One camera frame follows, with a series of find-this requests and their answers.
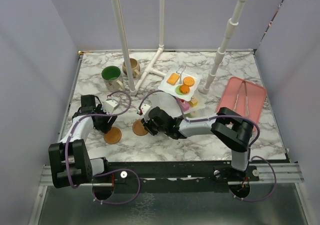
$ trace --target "screw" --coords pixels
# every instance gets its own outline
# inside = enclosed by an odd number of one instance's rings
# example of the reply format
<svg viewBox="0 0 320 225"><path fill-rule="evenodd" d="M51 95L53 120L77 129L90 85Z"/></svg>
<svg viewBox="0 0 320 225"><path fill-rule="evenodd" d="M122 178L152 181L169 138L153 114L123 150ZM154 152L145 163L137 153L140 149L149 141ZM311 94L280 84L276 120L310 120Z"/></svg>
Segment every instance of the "screw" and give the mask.
<svg viewBox="0 0 320 225"><path fill-rule="evenodd" d="M213 172L213 175L214 175L216 178L219 178L220 175L221 175L221 173L220 173L219 170L215 170L215 171Z"/></svg>
<svg viewBox="0 0 320 225"><path fill-rule="evenodd" d="M125 179L128 176L128 173L126 171L122 171L120 176L121 178Z"/></svg>
<svg viewBox="0 0 320 225"><path fill-rule="evenodd" d="M255 176L255 177L258 177L259 176L259 171L257 169L253 170L252 171L252 175Z"/></svg>

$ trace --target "white plate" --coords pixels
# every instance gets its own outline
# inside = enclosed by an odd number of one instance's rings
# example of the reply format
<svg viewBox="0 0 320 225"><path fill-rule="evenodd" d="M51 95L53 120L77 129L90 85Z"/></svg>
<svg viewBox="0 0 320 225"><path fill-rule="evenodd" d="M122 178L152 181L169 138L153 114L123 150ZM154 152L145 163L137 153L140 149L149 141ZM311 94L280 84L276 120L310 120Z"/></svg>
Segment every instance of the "white plate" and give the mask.
<svg viewBox="0 0 320 225"><path fill-rule="evenodd" d="M195 107L191 107L190 109L185 111L184 114L189 114L200 109L204 109L206 107L205 100L201 97L198 91L195 91L194 95L195 99L198 100L198 104ZM171 117L176 118L181 116L181 110L177 101L166 92L157 92L151 94L149 100L152 104L152 107L159 107L164 110Z"/></svg>
<svg viewBox="0 0 320 225"><path fill-rule="evenodd" d="M158 89L171 94L172 96L175 96L176 98L179 99L183 99L185 101L190 101L191 97L194 95L195 91L197 90L197 87L200 83L201 80L201 75L198 75L194 72L189 71L188 69L186 69L183 73L182 73L182 81L184 80L185 77L192 77L194 79L194 85L190 87L190 91L187 94L184 95L180 95L176 93L176 88L179 86L179 80L176 81L175 85L171 85L169 83L167 83L167 80L169 79L169 77L171 76L172 73L175 73L179 68L178 67L173 67L171 68L167 74L165 75L164 79L162 80L161 84L159 85Z"/></svg>

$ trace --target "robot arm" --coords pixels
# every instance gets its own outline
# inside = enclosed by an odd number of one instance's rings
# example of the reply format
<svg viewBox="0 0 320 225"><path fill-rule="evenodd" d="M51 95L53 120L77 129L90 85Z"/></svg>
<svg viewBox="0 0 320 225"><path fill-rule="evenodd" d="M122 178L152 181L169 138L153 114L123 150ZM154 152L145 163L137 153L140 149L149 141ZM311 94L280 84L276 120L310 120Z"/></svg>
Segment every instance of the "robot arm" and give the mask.
<svg viewBox="0 0 320 225"><path fill-rule="evenodd" d="M208 120L207 117L189 118L181 116L172 118L159 107L151 108L142 105L141 120L144 128L153 136L163 132L173 139L186 139L194 135L216 135L231 149L231 167L237 171L247 170L249 140L252 136L253 125L241 118L217 118ZM239 116L227 107L222 107L217 115Z"/></svg>
<svg viewBox="0 0 320 225"><path fill-rule="evenodd" d="M107 133L116 121L117 116L83 117L90 114L112 114L118 106L118 102L111 98L107 99L103 104L100 103L96 106L94 95L81 96L81 107L72 116L72 126L66 136L62 138L60 142L51 144L48 150L52 181L56 188L63 188L70 185L65 163L65 147L70 134L72 134L72 138L69 142L68 156L74 160L73 162L69 162L74 184L89 183L94 175L101 174L105 171L106 159L104 157L89 159L85 142L93 129ZM76 126L76 129L72 131L75 124L81 118L83 118L81 122Z"/></svg>

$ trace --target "ceramic mug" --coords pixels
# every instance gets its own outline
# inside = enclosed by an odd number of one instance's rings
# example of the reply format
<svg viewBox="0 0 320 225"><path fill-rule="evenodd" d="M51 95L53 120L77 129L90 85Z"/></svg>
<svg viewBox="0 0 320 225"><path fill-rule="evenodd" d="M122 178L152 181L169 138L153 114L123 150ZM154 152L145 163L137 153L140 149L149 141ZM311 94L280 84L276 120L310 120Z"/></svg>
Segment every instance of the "ceramic mug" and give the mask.
<svg viewBox="0 0 320 225"><path fill-rule="evenodd" d="M115 92L119 89L125 90L121 70L117 66L107 66L101 72L106 88L110 92Z"/></svg>
<svg viewBox="0 0 320 225"><path fill-rule="evenodd" d="M139 62L134 58L130 58L130 63L131 63L133 77L137 79L141 78ZM125 75L127 75L127 68L126 68L125 62L122 63L122 71L124 72Z"/></svg>

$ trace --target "brown coaster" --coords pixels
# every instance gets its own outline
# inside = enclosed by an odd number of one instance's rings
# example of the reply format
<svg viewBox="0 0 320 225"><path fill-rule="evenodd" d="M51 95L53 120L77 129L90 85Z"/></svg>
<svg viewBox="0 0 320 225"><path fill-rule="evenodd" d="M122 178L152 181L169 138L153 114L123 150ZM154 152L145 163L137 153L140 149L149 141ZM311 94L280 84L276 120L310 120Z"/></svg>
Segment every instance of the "brown coaster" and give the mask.
<svg viewBox="0 0 320 225"><path fill-rule="evenodd" d="M122 137L122 133L120 129L114 126L110 129L110 131L108 131L103 136L104 141L107 144L116 144L117 142L120 141L121 137Z"/></svg>
<svg viewBox="0 0 320 225"><path fill-rule="evenodd" d="M140 119L134 122L134 124L132 125L132 130L134 134L138 136L144 136L148 133L148 131L145 130L145 127L142 125Z"/></svg>

